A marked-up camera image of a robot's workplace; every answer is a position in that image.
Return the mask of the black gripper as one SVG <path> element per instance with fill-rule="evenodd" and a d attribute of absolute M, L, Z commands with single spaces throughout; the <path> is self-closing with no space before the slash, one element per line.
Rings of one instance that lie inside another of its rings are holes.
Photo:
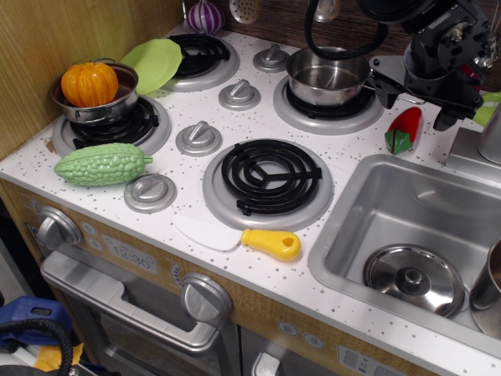
<path fill-rule="evenodd" d="M 375 93 L 385 109 L 409 92 L 440 108 L 433 129 L 444 132 L 458 120 L 473 119 L 484 100 L 477 62 L 491 59 L 489 23 L 404 23 L 411 42 L 403 56 L 369 61 Z"/>

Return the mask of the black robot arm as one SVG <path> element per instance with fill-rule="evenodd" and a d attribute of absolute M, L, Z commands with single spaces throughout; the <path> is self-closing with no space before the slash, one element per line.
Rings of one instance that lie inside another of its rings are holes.
<path fill-rule="evenodd" d="M 440 107 L 434 129 L 473 118 L 484 100 L 477 88 L 497 53 L 489 18 L 475 1 L 360 1 L 384 26 L 399 24 L 411 37 L 403 56 L 375 56 L 369 65 L 381 105 L 408 93 Z"/>

